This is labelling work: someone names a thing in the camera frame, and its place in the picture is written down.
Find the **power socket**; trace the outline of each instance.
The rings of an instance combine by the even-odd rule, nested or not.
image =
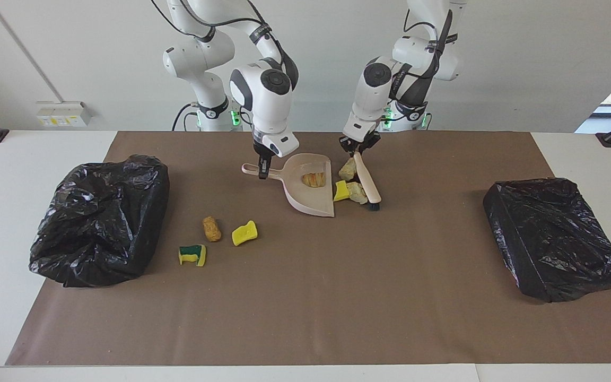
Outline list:
[[[37,119],[39,120],[39,123],[41,123],[42,126],[44,127],[57,127],[58,124],[56,124],[56,121],[51,118],[51,114],[53,114],[53,109],[41,109],[38,113],[37,113]]]
[[[91,115],[82,102],[37,102],[42,108],[37,119],[44,127],[87,127]]]

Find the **white table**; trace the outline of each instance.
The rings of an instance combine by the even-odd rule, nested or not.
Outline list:
[[[611,365],[393,365],[322,367],[3,367],[43,278],[29,248],[58,182],[101,162],[115,132],[12,131],[0,144],[0,380],[611,380]],[[592,135],[533,133],[557,177],[567,177],[611,239],[611,149]]]

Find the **trash bag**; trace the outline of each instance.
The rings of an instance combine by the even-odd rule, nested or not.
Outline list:
[[[30,271],[64,287],[138,278],[157,247],[168,194],[167,166],[155,157],[75,167],[41,220]]]
[[[611,288],[611,243],[576,184],[497,182],[483,205],[522,293],[560,302]]]

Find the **beige dustpan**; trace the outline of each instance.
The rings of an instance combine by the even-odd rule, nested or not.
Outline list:
[[[259,167],[255,164],[244,163],[242,172],[250,176],[257,176]],[[325,186],[312,188],[303,184],[301,177],[310,172],[324,172],[327,182]],[[308,215],[334,217],[331,161],[325,155],[292,155],[284,163],[283,169],[270,169],[268,177],[282,182],[286,199],[296,210]]]

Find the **white wall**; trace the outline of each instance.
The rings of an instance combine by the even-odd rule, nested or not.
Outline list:
[[[293,128],[340,130],[364,63],[401,36],[406,3],[255,3],[301,72]],[[167,129],[193,99],[161,63],[185,37],[147,0],[0,0],[0,13],[58,93],[90,107],[91,129]],[[237,58],[215,70],[223,78],[259,58],[228,33]],[[465,68],[434,86],[431,128],[572,132],[611,92],[611,0],[470,0],[459,44]],[[54,94],[0,24],[0,126],[40,128],[35,101]]]

